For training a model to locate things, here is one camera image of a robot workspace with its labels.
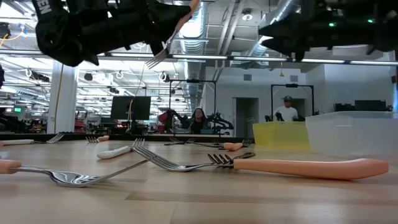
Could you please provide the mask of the clear plastic bin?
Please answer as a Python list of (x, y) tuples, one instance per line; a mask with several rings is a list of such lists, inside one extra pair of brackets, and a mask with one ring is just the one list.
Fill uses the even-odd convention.
[(398, 157), (398, 112), (342, 111), (305, 120), (311, 150), (338, 157)]

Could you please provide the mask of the black monitor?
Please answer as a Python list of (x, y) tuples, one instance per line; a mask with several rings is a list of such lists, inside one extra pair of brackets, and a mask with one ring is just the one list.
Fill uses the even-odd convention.
[(111, 106), (111, 119), (149, 120), (150, 96), (114, 96)]

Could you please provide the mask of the orange handled fork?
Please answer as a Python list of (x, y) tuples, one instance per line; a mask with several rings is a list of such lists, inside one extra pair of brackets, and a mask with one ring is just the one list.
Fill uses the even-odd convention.
[(152, 59), (146, 62), (148, 69), (154, 68), (156, 65), (158, 65), (160, 62), (163, 62), (167, 58), (167, 56), (169, 55), (169, 50), (171, 48), (172, 42), (174, 41), (174, 38), (179, 33), (180, 29), (184, 26), (184, 24), (186, 24), (190, 20), (190, 18), (194, 14), (194, 11), (197, 9), (199, 5), (200, 5), (200, 0), (191, 0), (189, 4), (190, 12), (178, 21), (177, 25), (175, 26), (174, 32), (166, 41), (164, 49), (160, 51), (157, 55), (155, 55)]
[(99, 143), (99, 142), (103, 142), (103, 141), (108, 141), (109, 140), (109, 136), (108, 135), (100, 136), (100, 137), (87, 136), (86, 140), (89, 143)]
[[(185, 166), (171, 162), (144, 147), (135, 147), (134, 150), (149, 162), (171, 172), (189, 172), (202, 167), (220, 167), (211, 161)], [(236, 159), (234, 165), (227, 168), (335, 180), (365, 179), (386, 174), (389, 171), (388, 163), (379, 159), (319, 162), (249, 158)]]
[(227, 151), (237, 151), (243, 147), (243, 143), (232, 143), (232, 142), (225, 142), (223, 147)]
[(71, 187), (71, 188), (83, 188), (108, 180), (112, 177), (115, 177), (133, 168), (143, 165), (146, 162), (147, 160), (140, 161), (136, 164), (123, 168), (119, 171), (113, 172), (112, 174), (98, 176), (98, 175), (80, 174), (69, 171), (44, 169), (41, 167), (23, 166), (21, 161), (0, 159), (0, 174), (15, 174), (17, 172), (44, 174), (49, 176), (50, 179), (59, 186)]

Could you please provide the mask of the yellow plastic bin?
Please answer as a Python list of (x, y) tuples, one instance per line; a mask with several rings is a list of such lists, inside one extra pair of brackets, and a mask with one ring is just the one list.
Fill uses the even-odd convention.
[(271, 121), (253, 124), (256, 147), (270, 151), (310, 151), (304, 122)]

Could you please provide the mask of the linear ceiling light bar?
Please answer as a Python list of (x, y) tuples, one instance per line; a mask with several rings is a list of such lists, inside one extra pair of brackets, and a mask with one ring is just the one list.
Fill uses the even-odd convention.
[[(21, 55), (21, 56), (35, 56), (46, 57), (42, 52), (37, 50), (0, 50), (0, 55)], [(98, 55), (99, 58), (117, 57), (121, 59), (143, 58), (150, 59), (152, 54), (147, 53), (125, 53), (125, 52), (106, 52)], [(189, 54), (171, 54), (167, 58), (184, 59), (184, 60), (229, 60), (240, 62), (287, 62), (298, 63), (294, 58), (281, 57), (247, 57), (247, 56), (232, 56), (232, 55), (189, 55)], [(305, 58), (300, 63), (323, 63), (323, 64), (337, 64), (337, 65), (367, 65), (367, 66), (388, 66), (398, 67), (396, 61), (377, 61), (377, 60), (333, 60), (333, 59), (312, 59)]]

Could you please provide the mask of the white column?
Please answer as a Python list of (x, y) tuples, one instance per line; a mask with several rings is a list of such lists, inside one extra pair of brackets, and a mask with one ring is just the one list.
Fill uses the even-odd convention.
[(47, 134), (74, 132), (79, 69), (53, 61)]

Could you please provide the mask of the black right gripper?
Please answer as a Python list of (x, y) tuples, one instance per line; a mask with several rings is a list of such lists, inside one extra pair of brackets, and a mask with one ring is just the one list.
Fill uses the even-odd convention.
[[(306, 16), (289, 14), (259, 29), (274, 37), (267, 47), (291, 57), (304, 59), (308, 48), (372, 44), (378, 23), (378, 0), (306, 0)], [(281, 37), (304, 38), (306, 45)]]

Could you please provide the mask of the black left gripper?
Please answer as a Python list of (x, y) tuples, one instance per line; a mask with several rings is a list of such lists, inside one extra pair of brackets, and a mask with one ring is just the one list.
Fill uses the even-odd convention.
[[(192, 15), (190, 5), (172, 5), (158, 0), (120, 0), (112, 17), (90, 25), (90, 50), (103, 53), (142, 42), (147, 38), (153, 55), (163, 49), (174, 30), (180, 30)], [(146, 25), (155, 29), (145, 31)]]

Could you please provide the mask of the silver ventilation duct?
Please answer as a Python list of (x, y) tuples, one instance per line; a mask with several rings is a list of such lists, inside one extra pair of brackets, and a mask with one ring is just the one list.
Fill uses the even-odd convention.
[(266, 34), (264, 35), (264, 28), (271, 26), (275, 27), (280, 21), (293, 13), (299, 13), (301, 10), (301, 3), (305, 0), (279, 0), (277, 8), (267, 14), (263, 15), (261, 26), (258, 28), (258, 39), (254, 45), (248, 50), (246, 56), (261, 57), (265, 54), (268, 47), (263, 46), (266, 40), (272, 40), (274, 37), (279, 37), (281, 34)]
[[(191, 19), (180, 29), (180, 51), (182, 54), (203, 55), (205, 53), (205, 19), (206, 4), (199, 0)], [(184, 75), (186, 80), (202, 80), (205, 76), (205, 64), (186, 60), (184, 63)], [(185, 83), (187, 103), (191, 110), (199, 107), (203, 85), (201, 83)]]

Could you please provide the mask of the black background rig frame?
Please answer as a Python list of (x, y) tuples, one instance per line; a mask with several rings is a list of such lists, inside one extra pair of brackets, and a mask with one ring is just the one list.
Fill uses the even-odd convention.
[(304, 90), (305, 90), (305, 88), (310, 88), (311, 89), (311, 94), (310, 94), (310, 96), (311, 96), (311, 110), (312, 110), (312, 113), (311, 113), (311, 116), (312, 115), (315, 115), (315, 97), (314, 97), (314, 94), (315, 94), (315, 90), (314, 90), (314, 86), (313, 85), (299, 85), (299, 84), (296, 84), (296, 83), (288, 83), (288, 84), (271, 84), (271, 115), (273, 115), (274, 113), (274, 91), (273, 91), (273, 88), (275, 87), (275, 86), (282, 86), (282, 87), (284, 87), (284, 88), (298, 88), (298, 87), (302, 87)]
[(169, 104), (166, 111), (167, 118), (165, 120), (165, 130), (174, 131), (174, 117), (179, 117), (177, 112), (172, 109), (172, 90), (177, 88), (183, 93), (183, 99), (185, 104), (194, 112), (199, 105), (201, 105), (202, 100), (205, 98), (203, 95), (199, 96), (199, 91), (203, 93), (205, 86), (213, 89), (213, 113), (216, 113), (217, 108), (217, 91), (216, 91), (216, 81), (214, 80), (201, 80), (199, 78), (189, 78), (186, 80), (176, 80), (170, 79), (169, 81)]

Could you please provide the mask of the person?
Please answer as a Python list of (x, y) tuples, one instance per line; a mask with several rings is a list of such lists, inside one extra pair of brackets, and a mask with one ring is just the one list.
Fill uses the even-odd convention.
[(284, 105), (274, 110), (274, 115), (277, 113), (280, 113), (284, 121), (294, 121), (299, 118), (297, 110), (292, 107), (291, 96), (284, 97)]
[(190, 118), (190, 132), (192, 134), (201, 134), (203, 129), (209, 128), (209, 122), (201, 108), (197, 108)]

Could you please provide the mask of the black equipment on counter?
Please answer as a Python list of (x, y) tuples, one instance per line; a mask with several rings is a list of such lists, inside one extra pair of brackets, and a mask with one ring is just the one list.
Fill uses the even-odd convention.
[(354, 104), (335, 103), (334, 111), (392, 111), (392, 105), (387, 105), (385, 100), (355, 100)]

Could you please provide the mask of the white handled fork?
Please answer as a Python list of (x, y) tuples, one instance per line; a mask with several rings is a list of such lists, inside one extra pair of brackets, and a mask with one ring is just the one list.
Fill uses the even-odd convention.
[(20, 139), (20, 140), (4, 140), (0, 141), (0, 146), (12, 146), (12, 145), (26, 145), (26, 144), (54, 144), (61, 140), (64, 134), (57, 134), (53, 138), (47, 141), (35, 141), (33, 139)]
[(118, 156), (121, 156), (123, 154), (127, 154), (129, 152), (132, 152), (134, 150), (135, 147), (140, 147), (143, 146), (145, 143), (145, 139), (144, 138), (138, 138), (135, 139), (134, 142), (132, 143), (131, 146), (123, 146), (123, 147), (119, 147), (117, 149), (113, 149), (113, 150), (108, 150), (108, 151), (103, 151), (98, 153), (96, 156), (98, 159), (112, 159)]

